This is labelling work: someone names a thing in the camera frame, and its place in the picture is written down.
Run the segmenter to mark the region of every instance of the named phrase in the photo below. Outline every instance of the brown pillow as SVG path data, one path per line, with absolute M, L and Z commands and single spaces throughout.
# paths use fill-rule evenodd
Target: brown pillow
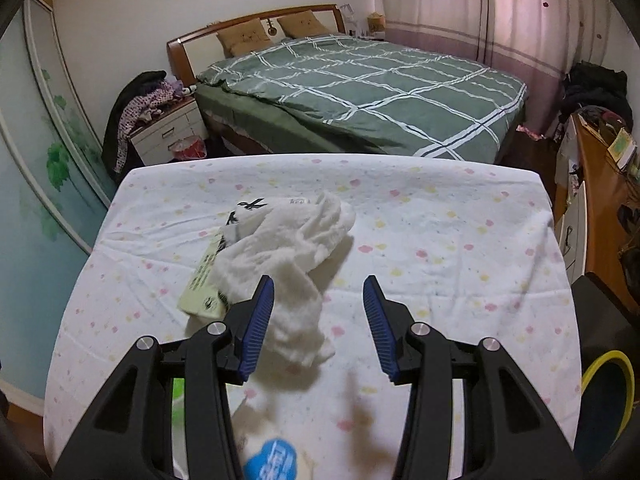
M 225 52 L 232 56 L 242 56 L 273 45 L 258 18 L 223 28 L 218 32 L 218 39 Z
M 290 38 L 312 38 L 313 36 L 331 34 L 311 10 L 282 16 L 278 18 L 278 23 Z

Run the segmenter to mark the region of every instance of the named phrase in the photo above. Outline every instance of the pink curtain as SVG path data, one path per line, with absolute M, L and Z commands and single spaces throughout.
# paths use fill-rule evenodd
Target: pink curtain
M 526 125 L 548 132 L 561 81 L 580 60 L 600 64 L 609 0 L 382 0 L 386 38 L 475 59 L 529 86 Z

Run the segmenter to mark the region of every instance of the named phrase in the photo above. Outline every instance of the sliding wardrobe door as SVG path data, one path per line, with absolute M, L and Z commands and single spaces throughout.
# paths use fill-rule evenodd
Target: sliding wardrobe door
M 42 414 L 60 320 L 87 254 L 44 207 L 1 138 L 0 182 L 0 389 Z
M 82 175 L 109 206 L 116 186 L 100 159 L 98 138 L 68 77 L 53 13 L 38 0 L 25 0 L 23 12 L 31 65 L 49 114 Z
M 89 252 L 107 207 L 70 156 L 42 100 L 21 10 L 0 39 L 0 133 L 43 204 Z

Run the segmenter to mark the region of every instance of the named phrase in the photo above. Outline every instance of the wooden headboard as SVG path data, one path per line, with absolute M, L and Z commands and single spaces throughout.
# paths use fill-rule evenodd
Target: wooden headboard
M 277 42 L 285 37 L 277 18 L 287 14 L 303 12 L 304 10 L 311 10 L 316 18 L 329 30 L 344 34 L 342 14 L 334 4 L 267 10 L 226 20 L 226 22 L 209 23 L 204 28 L 185 34 L 180 38 L 175 38 L 175 40 L 171 40 L 166 44 L 175 76 L 181 79 L 185 86 L 192 85 L 196 83 L 196 74 L 205 70 L 212 63 L 225 59 L 222 44 L 216 35 L 217 31 L 258 18 L 261 20 L 267 35 L 272 41 Z

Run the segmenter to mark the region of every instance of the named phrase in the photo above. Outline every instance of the wall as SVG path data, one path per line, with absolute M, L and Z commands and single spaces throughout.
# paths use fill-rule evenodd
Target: wall
M 60 43 L 71 78 L 99 136 L 120 90 L 145 70 L 167 70 L 166 42 L 260 10 L 350 3 L 356 16 L 374 0 L 54 0 Z
M 612 3 L 611 21 L 609 24 L 609 40 L 602 65 L 612 70 L 624 70 L 626 83 L 626 99 L 634 113 L 634 130 L 632 135 L 640 144 L 640 47 L 629 32 L 625 21 Z

